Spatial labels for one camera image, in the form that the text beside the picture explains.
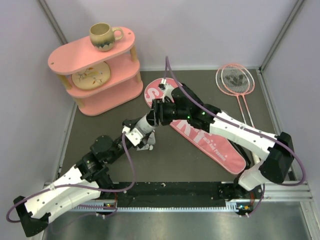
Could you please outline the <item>white shuttlecock tube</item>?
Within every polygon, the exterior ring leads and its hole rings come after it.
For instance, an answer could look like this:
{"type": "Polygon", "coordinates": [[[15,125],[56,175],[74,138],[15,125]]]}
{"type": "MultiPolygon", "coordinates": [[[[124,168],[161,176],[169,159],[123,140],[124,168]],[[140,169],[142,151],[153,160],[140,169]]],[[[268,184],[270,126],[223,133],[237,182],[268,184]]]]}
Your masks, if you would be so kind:
{"type": "Polygon", "coordinates": [[[151,124],[148,123],[147,121],[147,116],[144,115],[135,125],[135,128],[138,129],[138,131],[142,135],[147,135],[151,133],[156,127],[152,126],[151,124]]]}

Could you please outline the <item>white plastic shuttlecock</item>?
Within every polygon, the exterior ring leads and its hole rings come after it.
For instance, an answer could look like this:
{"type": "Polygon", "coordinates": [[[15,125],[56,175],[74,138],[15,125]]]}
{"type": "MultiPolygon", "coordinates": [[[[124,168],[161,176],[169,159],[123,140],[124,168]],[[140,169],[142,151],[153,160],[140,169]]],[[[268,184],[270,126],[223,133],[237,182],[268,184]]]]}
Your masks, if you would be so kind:
{"type": "Polygon", "coordinates": [[[149,145],[155,145],[156,144],[156,137],[155,137],[155,132],[151,132],[150,135],[148,136],[147,139],[147,144],[149,145]]]}
{"type": "Polygon", "coordinates": [[[136,150],[137,150],[137,151],[146,151],[146,150],[152,151],[153,148],[154,148],[153,145],[146,144],[145,146],[137,147],[136,150]]]}

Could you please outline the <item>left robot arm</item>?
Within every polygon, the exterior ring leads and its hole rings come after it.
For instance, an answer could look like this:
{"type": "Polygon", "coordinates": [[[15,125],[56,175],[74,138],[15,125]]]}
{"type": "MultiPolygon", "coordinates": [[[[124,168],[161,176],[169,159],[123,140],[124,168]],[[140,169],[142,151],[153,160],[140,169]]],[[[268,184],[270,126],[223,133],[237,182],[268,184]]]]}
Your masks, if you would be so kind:
{"type": "Polygon", "coordinates": [[[113,193],[130,190],[136,179],[132,179],[127,187],[115,188],[108,174],[108,165],[122,155],[127,155],[132,165],[129,149],[145,146],[154,129],[145,117],[125,120],[120,137],[99,136],[90,146],[90,151],[60,178],[40,192],[14,199],[13,209],[25,236],[29,238],[39,234],[56,218],[89,200],[106,199],[113,193]]]}

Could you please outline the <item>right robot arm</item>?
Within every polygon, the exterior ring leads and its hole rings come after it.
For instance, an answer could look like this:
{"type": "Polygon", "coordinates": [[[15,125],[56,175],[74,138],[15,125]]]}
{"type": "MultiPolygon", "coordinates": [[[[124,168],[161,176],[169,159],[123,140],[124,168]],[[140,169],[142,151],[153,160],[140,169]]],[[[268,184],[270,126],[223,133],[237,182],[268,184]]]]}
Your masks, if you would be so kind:
{"type": "Polygon", "coordinates": [[[266,182],[281,185],[294,160],[291,136],[282,132],[272,135],[231,118],[219,108],[204,104],[186,85],[148,85],[144,91],[149,106],[158,104],[157,111],[173,123],[187,123],[193,129],[202,130],[238,144],[260,159],[253,167],[240,174],[233,185],[233,192],[245,198],[251,191],[266,182]]]}

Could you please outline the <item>pink three-tier wooden shelf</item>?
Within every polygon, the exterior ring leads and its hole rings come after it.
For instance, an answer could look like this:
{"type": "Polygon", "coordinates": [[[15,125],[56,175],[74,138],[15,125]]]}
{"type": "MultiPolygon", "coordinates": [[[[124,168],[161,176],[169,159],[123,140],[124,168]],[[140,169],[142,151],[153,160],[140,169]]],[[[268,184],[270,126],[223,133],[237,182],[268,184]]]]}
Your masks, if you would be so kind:
{"type": "Polygon", "coordinates": [[[48,58],[48,66],[84,115],[100,115],[138,97],[143,90],[135,34],[129,28],[118,28],[123,30],[124,36],[109,51],[97,50],[89,35],[58,47],[48,58]],[[75,86],[72,74],[102,62],[106,62],[111,71],[106,84],[92,90],[75,86]]]}

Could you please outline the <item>cream floral plate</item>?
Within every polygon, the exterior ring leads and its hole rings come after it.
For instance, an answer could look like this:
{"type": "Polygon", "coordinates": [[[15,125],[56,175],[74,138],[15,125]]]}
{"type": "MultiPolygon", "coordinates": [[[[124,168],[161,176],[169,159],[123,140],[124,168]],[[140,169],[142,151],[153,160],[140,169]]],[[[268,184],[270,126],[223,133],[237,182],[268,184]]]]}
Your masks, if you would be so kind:
{"type": "Polygon", "coordinates": [[[110,77],[110,66],[106,62],[101,62],[72,74],[71,80],[77,88],[89,91],[106,84],[110,77]]]}

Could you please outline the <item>pink sport racket bag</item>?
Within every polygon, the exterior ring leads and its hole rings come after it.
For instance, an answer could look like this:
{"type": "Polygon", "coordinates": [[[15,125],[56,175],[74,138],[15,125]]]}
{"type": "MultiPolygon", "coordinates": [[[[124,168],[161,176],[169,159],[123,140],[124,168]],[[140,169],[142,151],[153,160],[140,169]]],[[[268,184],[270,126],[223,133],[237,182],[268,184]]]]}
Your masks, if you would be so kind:
{"type": "Polygon", "coordinates": [[[174,120],[170,126],[229,173],[237,175],[245,169],[245,158],[226,138],[193,128],[186,120],[174,120]]]}

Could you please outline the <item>beige ceramic mug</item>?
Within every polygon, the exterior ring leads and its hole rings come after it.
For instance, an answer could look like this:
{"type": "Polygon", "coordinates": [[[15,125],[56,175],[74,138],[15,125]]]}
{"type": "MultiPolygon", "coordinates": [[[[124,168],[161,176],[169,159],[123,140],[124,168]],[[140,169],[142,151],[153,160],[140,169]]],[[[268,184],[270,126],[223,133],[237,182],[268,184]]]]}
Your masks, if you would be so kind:
{"type": "Polygon", "coordinates": [[[120,27],[111,27],[103,22],[94,24],[89,30],[91,44],[101,52],[110,51],[123,36],[124,32],[120,27]]]}

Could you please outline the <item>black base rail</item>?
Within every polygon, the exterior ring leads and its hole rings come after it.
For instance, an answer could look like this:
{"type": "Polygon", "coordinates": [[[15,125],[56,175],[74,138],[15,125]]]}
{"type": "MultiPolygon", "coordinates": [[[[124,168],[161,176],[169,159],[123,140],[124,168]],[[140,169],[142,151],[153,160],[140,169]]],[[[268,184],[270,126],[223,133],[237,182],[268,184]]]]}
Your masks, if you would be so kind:
{"type": "Polygon", "coordinates": [[[308,202],[312,200],[306,183],[282,186],[266,183],[245,191],[231,182],[137,182],[130,190],[92,196],[83,189],[81,195],[55,202],[51,213],[61,211],[107,213],[118,212],[231,212],[245,216],[265,202],[308,202]]]}

